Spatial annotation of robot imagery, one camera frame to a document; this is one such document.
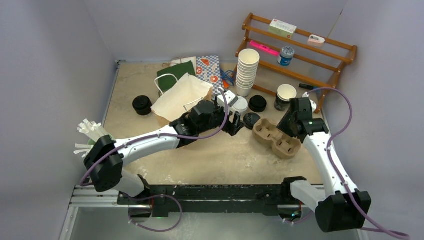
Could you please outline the brown pulp cup carrier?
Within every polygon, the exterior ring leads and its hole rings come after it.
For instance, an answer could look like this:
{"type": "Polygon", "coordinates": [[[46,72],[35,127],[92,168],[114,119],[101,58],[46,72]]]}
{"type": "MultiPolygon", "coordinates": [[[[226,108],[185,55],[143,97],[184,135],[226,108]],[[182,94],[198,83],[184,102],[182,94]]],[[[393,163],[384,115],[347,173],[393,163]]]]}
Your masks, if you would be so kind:
{"type": "Polygon", "coordinates": [[[283,133],[268,118],[261,118],[256,122],[252,128],[252,135],[257,142],[270,148],[282,160],[294,158],[302,146],[299,139],[283,133]]]}

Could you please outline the brown kraft paper bag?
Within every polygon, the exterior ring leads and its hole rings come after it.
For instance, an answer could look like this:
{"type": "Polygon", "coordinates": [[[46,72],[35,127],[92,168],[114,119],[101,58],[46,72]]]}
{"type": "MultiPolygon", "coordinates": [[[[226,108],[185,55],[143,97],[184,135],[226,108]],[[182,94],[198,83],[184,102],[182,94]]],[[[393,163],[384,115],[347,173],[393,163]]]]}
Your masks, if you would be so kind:
{"type": "Polygon", "coordinates": [[[180,118],[201,100],[212,99],[214,86],[197,77],[184,74],[176,84],[152,105],[152,112],[160,127],[180,118]]]}

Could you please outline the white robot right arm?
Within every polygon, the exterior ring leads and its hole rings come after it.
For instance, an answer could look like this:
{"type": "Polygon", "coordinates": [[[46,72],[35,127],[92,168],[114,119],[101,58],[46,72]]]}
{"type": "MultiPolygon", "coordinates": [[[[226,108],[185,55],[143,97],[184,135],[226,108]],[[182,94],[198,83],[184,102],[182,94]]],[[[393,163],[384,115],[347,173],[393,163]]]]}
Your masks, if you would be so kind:
{"type": "Polygon", "coordinates": [[[302,176],[286,177],[280,196],[288,204],[302,202],[315,215],[324,233],[360,229],[365,223],[361,212],[367,213],[372,199],[349,181],[334,148],[324,120],[313,117],[309,98],[292,98],[277,128],[300,140],[312,156],[323,180],[323,190],[312,186],[302,176]]]}

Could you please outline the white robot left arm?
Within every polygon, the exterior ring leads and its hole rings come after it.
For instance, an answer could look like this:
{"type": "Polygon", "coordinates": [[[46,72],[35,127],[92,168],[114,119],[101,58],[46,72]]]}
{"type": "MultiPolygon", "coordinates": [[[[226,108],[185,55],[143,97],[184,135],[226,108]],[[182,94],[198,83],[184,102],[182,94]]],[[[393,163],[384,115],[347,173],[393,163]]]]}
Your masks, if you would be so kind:
{"type": "Polygon", "coordinates": [[[117,190],[142,205],[149,199],[150,186],[141,175],[125,171],[125,166],[155,153],[190,145],[210,130],[235,136],[244,123],[239,112],[233,114],[233,119],[230,114],[226,105],[202,100],[191,111],[154,132],[126,139],[102,136],[83,160],[87,169],[83,178],[90,178],[98,193],[117,190]]]}

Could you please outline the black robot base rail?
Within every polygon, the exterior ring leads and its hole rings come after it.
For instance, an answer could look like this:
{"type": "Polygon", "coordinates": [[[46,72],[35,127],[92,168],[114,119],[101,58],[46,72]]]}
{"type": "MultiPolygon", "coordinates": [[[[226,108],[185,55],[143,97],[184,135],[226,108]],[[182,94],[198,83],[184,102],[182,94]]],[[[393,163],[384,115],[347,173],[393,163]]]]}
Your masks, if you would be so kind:
{"type": "Polygon", "coordinates": [[[291,196],[290,184],[303,176],[286,177],[281,184],[255,185],[151,185],[141,196],[118,195],[118,205],[151,204],[155,218],[169,213],[262,214],[290,217],[300,202],[291,196]]]}

